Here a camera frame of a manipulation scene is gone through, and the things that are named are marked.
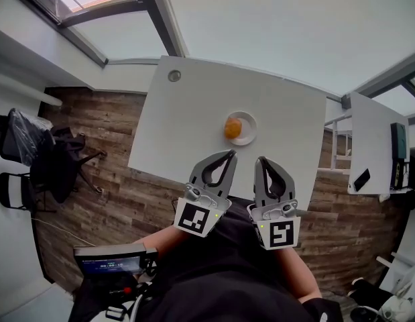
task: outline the smartphone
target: smartphone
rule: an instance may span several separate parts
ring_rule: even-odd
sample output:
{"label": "smartphone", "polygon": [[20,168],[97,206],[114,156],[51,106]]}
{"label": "smartphone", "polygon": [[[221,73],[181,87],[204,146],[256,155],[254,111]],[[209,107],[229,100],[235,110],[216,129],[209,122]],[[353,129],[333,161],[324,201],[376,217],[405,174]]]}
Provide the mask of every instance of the smartphone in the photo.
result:
{"label": "smartphone", "polygon": [[359,191],[363,188],[363,185],[367,183],[367,181],[371,178],[371,175],[369,174],[368,168],[365,170],[364,173],[362,173],[358,179],[353,181],[353,187],[355,188],[355,191]]}

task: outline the orange fruit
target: orange fruit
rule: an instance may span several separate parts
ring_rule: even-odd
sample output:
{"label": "orange fruit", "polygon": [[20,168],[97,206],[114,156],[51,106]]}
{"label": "orange fruit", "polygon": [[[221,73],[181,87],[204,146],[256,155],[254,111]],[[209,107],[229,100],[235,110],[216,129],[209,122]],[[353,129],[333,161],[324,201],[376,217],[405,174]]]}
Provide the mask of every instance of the orange fruit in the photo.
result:
{"label": "orange fruit", "polygon": [[237,118],[228,118],[224,128],[225,137],[232,140],[241,134],[241,122]]}

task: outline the wooden floor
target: wooden floor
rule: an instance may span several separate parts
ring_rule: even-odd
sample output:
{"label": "wooden floor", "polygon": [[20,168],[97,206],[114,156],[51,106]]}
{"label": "wooden floor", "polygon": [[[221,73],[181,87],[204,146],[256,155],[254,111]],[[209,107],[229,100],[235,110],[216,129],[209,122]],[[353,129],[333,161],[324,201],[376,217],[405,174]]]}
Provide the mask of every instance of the wooden floor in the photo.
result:
{"label": "wooden floor", "polygon": [[[104,189],[102,195],[78,179],[79,192],[64,204],[47,195],[48,208],[57,214],[38,213],[37,218],[96,245],[132,242],[169,226],[174,219],[170,201],[182,195],[183,184],[127,167],[145,97],[87,89],[55,89],[50,94],[62,99],[63,106],[47,106],[43,116],[54,125],[69,125],[73,134],[84,133],[84,154],[102,149],[108,156],[84,165],[92,182]],[[344,152],[343,146],[339,140],[339,151]],[[322,167],[329,166],[330,156],[331,133],[325,132]],[[346,165],[339,163],[340,168]],[[342,296],[350,282],[360,276],[372,283],[379,279],[383,266],[375,257],[389,258],[407,216],[390,201],[379,204],[375,197],[348,195],[347,181],[340,174],[318,174],[297,248],[324,295],[340,301],[346,315],[353,302]],[[72,292],[82,280],[72,247],[83,243],[40,222],[36,228],[47,274]]]}

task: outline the clear plastic bag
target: clear plastic bag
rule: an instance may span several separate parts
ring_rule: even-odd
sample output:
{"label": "clear plastic bag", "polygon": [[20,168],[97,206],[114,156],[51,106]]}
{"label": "clear plastic bag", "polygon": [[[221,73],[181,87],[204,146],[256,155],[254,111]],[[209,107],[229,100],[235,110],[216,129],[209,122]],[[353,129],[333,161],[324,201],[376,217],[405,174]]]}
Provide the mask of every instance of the clear plastic bag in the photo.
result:
{"label": "clear plastic bag", "polygon": [[39,147],[48,136],[46,133],[53,125],[47,119],[34,117],[16,109],[10,111],[9,117],[9,128],[15,138],[21,163],[31,166]]}

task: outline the forearm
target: forearm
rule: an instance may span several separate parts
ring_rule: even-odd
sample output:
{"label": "forearm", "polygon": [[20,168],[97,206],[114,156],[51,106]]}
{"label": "forearm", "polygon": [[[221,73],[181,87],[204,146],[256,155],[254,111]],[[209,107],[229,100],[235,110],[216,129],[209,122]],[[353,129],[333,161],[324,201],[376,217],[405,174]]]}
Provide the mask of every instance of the forearm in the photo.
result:
{"label": "forearm", "polygon": [[321,298],[313,273],[302,261],[294,248],[276,250],[276,258],[286,278],[288,289],[301,303],[311,298]]}
{"label": "forearm", "polygon": [[164,257],[170,250],[189,238],[189,233],[175,228],[173,225],[148,235],[134,242],[144,244],[145,248],[156,248],[158,258]]}

